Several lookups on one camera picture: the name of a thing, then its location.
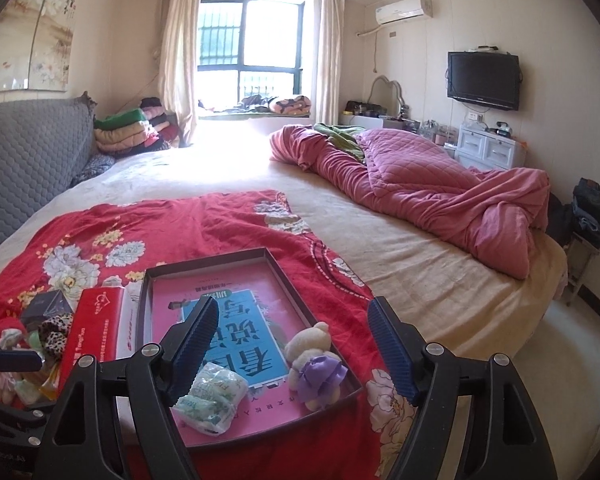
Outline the grey tray with pink book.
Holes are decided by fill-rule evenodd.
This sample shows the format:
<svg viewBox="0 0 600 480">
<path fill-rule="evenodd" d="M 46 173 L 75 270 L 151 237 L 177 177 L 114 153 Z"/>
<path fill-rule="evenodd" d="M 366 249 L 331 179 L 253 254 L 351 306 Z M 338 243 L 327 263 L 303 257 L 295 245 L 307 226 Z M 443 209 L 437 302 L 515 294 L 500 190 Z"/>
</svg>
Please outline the grey tray with pink book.
<svg viewBox="0 0 600 480">
<path fill-rule="evenodd" d="M 219 323 L 206 361 L 245 378 L 249 390 L 230 429 L 207 436 L 174 417 L 188 448 L 251 440 L 314 419 L 288 387 L 283 348 L 317 319 L 265 248 L 155 266 L 146 271 L 138 304 L 136 343 L 158 342 L 196 302 L 212 297 Z"/>
</svg>

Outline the leopard print scrunchie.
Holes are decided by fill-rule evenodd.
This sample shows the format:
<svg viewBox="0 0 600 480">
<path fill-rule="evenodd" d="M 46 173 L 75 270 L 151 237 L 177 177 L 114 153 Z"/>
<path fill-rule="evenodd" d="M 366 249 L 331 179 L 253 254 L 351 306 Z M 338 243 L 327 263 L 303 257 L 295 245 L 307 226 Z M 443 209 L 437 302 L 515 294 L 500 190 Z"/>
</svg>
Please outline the leopard print scrunchie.
<svg viewBox="0 0 600 480">
<path fill-rule="evenodd" d="M 73 322 L 72 313 L 61 313 L 46 318 L 38 328 L 38 338 L 45 355 L 60 360 L 65 352 L 68 336 Z"/>
</svg>

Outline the cream curtain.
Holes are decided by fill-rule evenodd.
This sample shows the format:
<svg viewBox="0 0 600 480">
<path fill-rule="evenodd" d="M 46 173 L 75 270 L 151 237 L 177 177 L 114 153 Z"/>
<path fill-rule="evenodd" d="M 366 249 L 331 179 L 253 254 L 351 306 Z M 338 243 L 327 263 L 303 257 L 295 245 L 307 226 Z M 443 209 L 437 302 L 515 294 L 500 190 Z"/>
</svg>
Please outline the cream curtain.
<svg viewBox="0 0 600 480">
<path fill-rule="evenodd" d="M 199 7 L 200 0 L 169 0 L 162 30 L 159 90 L 164 108 L 178 120 L 184 145 L 193 142 L 197 125 Z"/>
<path fill-rule="evenodd" d="M 315 120 L 323 124 L 334 124 L 339 113 L 346 0 L 316 0 L 316 2 Z"/>
</svg>

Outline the green cloth on duvet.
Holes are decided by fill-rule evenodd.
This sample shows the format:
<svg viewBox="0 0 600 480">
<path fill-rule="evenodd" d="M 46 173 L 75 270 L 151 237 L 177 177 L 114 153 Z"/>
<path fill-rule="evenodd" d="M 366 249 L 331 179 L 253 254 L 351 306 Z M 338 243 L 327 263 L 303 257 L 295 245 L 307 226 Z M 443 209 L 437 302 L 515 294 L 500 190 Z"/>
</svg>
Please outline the green cloth on duvet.
<svg viewBox="0 0 600 480">
<path fill-rule="evenodd" d="M 365 130 L 360 126 L 340 126 L 326 125 L 318 122 L 313 126 L 313 129 L 329 140 L 329 142 L 338 150 L 343 151 L 361 164 L 365 162 L 365 154 L 358 145 L 358 134 Z"/>
</svg>

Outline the beige bed sheet mattress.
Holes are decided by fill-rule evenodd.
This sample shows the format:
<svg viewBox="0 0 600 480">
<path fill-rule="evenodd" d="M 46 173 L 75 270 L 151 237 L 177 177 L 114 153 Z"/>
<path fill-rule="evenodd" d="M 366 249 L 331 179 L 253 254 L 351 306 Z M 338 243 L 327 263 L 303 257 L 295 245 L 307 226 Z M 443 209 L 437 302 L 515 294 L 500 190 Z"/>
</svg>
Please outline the beige bed sheet mattress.
<svg viewBox="0 0 600 480">
<path fill-rule="evenodd" d="M 202 150 L 137 155 L 61 193 L 0 246 L 0 318 L 37 292 L 61 287 L 76 298 L 91 286 L 139 283 L 159 263 L 218 252 L 195 240 L 179 200 L 269 190 L 256 217 L 284 242 L 317 236 L 328 264 L 346 284 L 365 284 L 388 299 L 403 321 L 462 356 L 514 354 L 533 335 L 562 288 L 562 248 L 533 235 L 531 272 L 523 281 L 498 273 L 411 223 L 352 202 L 316 174 L 274 162 L 265 138 L 227 138 Z"/>
</svg>

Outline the floral wall painting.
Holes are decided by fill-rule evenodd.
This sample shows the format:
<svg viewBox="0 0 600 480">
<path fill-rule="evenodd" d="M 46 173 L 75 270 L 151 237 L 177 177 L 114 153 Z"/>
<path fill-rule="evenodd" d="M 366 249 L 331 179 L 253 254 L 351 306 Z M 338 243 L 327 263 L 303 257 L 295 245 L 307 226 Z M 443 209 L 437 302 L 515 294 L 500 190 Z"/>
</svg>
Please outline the floral wall painting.
<svg viewBox="0 0 600 480">
<path fill-rule="evenodd" d="M 76 0 L 9 0 L 0 13 L 0 92 L 65 92 Z"/>
</svg>

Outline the white teddy bear purple bow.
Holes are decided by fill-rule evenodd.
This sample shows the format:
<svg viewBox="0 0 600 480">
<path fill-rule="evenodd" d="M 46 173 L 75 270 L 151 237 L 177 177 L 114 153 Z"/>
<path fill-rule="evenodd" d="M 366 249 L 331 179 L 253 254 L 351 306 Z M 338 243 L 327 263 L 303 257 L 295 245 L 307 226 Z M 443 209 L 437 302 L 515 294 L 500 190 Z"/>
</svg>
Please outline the white teddy bear purple bow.
<svg viewBox="0 0 600 480">
<path fill-rule="evenodd" d="M 348 374 L 338 354 L 332 352 L 332 336 L 325 322 L 300 330 L 284 348 L 290 364 L 288 387 L 310 411 L 317 412 L 337 403 L 341 384 Z"/>
</svg>

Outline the right cream curtain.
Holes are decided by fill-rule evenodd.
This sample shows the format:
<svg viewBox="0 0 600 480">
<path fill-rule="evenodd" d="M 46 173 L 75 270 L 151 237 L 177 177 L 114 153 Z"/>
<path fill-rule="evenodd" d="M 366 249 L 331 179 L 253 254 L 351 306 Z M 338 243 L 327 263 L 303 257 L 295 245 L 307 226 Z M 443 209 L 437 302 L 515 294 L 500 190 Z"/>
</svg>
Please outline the right cream curtain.
<svg viewBox="0 0 600 480">
<path fill-rule="evenodd" d="M 315 120 L 323 124 L 334 124 L 339 113 L 346 0 L 316 0 L 316 2 Z"/>
</svg>

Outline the dark clothes on chair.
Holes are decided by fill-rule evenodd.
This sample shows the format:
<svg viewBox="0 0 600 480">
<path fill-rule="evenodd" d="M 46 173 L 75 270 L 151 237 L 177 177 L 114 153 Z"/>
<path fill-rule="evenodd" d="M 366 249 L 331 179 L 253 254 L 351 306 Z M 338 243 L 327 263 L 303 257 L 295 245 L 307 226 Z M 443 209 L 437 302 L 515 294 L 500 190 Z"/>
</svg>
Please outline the dark clothes on chair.
<svg viewBox="0 0 600 480">
<path fill-rule="evenodd" d="M 546 234 L 562 246 L 577 235 L 600 249 L 600 185 L 581 178 L 573 188 L 569 204 L 563 204 L 550 193 Z"/>
</svg>

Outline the left cream curtain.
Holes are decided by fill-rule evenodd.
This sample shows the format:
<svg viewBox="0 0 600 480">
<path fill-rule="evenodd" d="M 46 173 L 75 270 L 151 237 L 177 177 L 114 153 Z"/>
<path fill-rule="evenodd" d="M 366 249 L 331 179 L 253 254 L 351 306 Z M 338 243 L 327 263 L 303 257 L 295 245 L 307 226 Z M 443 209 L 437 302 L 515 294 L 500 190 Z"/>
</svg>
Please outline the left cream curtain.
<svg viewBox="0 0 600 480">
<path fill-rule="evenodd" d="M 164 108 L 178 120 L 184 145 L 193 142 L 197 125 L 199 7 L 200 0 L 169 0 L 162 30 L 159 90 Z"/>
</svg>

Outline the white drawer cabinet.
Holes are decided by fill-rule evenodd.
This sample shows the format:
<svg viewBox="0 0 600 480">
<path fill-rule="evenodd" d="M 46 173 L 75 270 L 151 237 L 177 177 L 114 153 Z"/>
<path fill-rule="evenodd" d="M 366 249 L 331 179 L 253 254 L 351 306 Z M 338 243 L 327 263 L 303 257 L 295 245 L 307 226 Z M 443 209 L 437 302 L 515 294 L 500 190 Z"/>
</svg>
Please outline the white drawer cabinet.
<svg viewBox="0 0 600 480">
<path fill-rule="evenodd" d="M 455 159 L 466 168 L 513 169 L 523 167 L 526 156 L 524 144 L 505 136 L 465 126 L 458 132 Z"/>
</svg>

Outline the pink quilted duvet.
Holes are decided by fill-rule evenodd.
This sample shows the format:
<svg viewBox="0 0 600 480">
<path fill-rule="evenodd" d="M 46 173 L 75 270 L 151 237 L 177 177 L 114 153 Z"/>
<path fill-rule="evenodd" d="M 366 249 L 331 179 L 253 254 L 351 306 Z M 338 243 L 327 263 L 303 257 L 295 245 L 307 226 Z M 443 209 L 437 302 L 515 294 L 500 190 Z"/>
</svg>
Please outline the pink quilted duvet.
<svg viewBox="0 0 600 480">
<path fill-rule="evenodd" d="M 532 233 L 548 223 L 545 171 L 467 168 L 434 142 L 403 130 L 365 130 L 356 143 L 363 160 L 309 127 L 286 126 L 271 136 L 279 162 L 317 174 L 355 203 L 411 222 L 495 271 L 528 278 Z"/>
</svg>

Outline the red floral bedspread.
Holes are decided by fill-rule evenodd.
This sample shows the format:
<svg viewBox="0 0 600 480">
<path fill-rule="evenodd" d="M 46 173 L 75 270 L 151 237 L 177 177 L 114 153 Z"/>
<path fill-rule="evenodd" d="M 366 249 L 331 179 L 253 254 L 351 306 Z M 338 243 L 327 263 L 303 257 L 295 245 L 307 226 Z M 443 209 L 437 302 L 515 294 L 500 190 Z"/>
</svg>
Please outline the red floral bedspread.
<svg viewBox="0 0 600 480">
<path fill-rule="evenodd" d="M 192 370 L 212 363 L 251 387 L 230 429 L 185 416 L 188 379 L 166 411 L 199 479 L 385 479 L 415 415 L 367 323 L 373 294 L 296 218 L 284 194 L 211 193 L 98 205 L 40 229 L 0 274 L 0 336 L 48 292 L 76 309 L 60 396 L 80 356 L 138 356 L 214 298 Z"/>
</svg>

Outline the vanity mirror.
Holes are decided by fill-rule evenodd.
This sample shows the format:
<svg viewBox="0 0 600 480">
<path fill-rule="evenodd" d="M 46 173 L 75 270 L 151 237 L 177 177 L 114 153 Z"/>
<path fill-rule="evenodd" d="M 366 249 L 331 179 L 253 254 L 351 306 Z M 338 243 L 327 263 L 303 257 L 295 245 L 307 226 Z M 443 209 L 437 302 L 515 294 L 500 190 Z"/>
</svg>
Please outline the vanity mirror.
<svg viewBox="0 0 600 480">
<path fill-rule="evenodd" d="M 405 105 L 401 85 L 384 75 L 377 76 L 372 82 L 367 102 L 381 106 L 393 115 Z"/>
</svg>

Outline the small green tissue pack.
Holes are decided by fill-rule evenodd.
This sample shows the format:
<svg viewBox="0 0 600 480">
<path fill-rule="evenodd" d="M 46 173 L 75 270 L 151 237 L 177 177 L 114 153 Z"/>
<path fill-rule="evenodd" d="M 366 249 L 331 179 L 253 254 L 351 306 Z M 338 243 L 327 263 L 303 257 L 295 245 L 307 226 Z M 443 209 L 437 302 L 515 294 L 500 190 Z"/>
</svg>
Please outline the small green tissue pack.
<svg viewBox="0 0 600 480">
<path fill-rule="evenodd" d="M 248 382 L 242 376 L 208 362 L 195 377 L 189 392 L 176 401 L 174 410 L 189 427 L 202 434 L 219 436 L 230 429 L 248 389 Z"/>
</svg>

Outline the black square box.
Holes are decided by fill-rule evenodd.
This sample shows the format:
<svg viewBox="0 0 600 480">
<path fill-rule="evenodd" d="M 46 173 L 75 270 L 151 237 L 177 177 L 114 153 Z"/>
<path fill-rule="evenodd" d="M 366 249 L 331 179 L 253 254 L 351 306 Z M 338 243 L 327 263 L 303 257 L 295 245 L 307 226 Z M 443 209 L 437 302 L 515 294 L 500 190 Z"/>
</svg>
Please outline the black square box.
<svg viewBox="0 0 600 480">
<path fill-rule="evenodd" d="M 20 321 L 29 332 L 34 332 L 40 325 L 60 314 L 73 314 L 67 299 L 61 290 L 50 290 L 35 295 L 20 315 Z"/>
</svg>

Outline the black wall television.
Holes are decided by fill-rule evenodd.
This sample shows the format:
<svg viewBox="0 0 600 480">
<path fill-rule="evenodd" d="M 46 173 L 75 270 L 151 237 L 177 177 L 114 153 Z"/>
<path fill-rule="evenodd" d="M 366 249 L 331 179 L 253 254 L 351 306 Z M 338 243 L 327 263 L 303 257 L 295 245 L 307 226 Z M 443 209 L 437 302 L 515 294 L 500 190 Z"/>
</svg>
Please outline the black wall television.
<svg viewBox="0 0 600 480">
<path fill-rule="evenodd" d="M 496 51 L 448 53 L 446 94 L 450 99 L 498 110 L 519 110 L 519 58 Z"/>
</svg>

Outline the stack of folded blankets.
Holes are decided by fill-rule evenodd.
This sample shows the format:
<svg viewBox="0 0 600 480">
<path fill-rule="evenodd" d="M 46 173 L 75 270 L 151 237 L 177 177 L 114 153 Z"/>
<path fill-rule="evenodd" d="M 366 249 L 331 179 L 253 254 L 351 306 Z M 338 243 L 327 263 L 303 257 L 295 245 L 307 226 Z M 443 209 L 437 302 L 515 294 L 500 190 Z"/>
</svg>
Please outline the stack of folded blankets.
<svg viewBox="0 0 600 480">
<path fill-rule="evenodd" d="M 178 148 L 181 137 L 175 115 L 156 96 L 143 98 L 139 107 L 94 120 L 96 148 L 114 158 Z"/>
</svg>

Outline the grey quilted headboard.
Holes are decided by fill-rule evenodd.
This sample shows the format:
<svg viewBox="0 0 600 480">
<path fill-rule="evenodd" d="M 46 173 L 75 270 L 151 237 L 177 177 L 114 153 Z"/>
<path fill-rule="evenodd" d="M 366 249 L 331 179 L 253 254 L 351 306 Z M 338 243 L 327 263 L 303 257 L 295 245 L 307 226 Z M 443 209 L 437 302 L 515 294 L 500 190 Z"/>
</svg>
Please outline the grey quilted headboard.
<svg viewBox="0 0 600 480">
<path fill-rule="evenodd" d="M 95 107 L 86 93 L 0 103 L 0 245 L 86 165 Z"/>
</svg>

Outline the white air conditioner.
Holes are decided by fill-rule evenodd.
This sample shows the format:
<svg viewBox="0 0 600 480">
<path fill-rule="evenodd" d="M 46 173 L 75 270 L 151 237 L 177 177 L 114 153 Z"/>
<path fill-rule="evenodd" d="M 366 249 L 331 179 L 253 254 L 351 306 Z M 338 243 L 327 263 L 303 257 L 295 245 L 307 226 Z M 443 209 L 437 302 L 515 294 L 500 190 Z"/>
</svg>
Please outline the white air conditioner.
<svg viewBox="0 0 600 480">
<path fill-rule="evenodd" d="M 378 25 L 410 20 L 411 18 L 422 18 L 423 16 L 431 18 L 433 15 L 430 0 L 400 0 L 380 6 L 375 10 Z"/>
</svg>

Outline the clothes on window sill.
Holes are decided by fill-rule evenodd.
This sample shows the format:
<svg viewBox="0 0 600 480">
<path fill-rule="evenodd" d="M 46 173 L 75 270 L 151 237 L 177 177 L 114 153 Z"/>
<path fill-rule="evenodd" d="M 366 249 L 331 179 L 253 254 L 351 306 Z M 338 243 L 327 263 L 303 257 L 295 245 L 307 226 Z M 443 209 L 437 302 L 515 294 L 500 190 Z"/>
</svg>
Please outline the clothes on window sill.
<svg viewBox="0 0 600 480">
<path fill-rule="evenodd" d="M 312 103 L 307 96 L 246 96 L 236 106 L 230 108 L 232 113 L 258 113 L 290 116 L 306 116 L 311 113 Z"/>
</svg>

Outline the red tissue box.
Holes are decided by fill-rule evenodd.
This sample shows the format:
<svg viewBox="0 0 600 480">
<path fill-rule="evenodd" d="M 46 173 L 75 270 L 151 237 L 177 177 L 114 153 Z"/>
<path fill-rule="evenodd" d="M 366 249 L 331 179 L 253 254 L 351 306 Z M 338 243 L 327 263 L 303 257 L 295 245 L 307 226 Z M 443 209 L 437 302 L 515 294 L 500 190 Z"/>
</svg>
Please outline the red tissue box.
<svg viewBox="0 0 600 480">
<path fill-rule="evenodd" d="M 137 303 L 121 286 L 82 292 L 60 360 L 59 390 L 76 361 L 86 354 L 98 362 L 124 359 L 136 351 Z"/>
</svg>

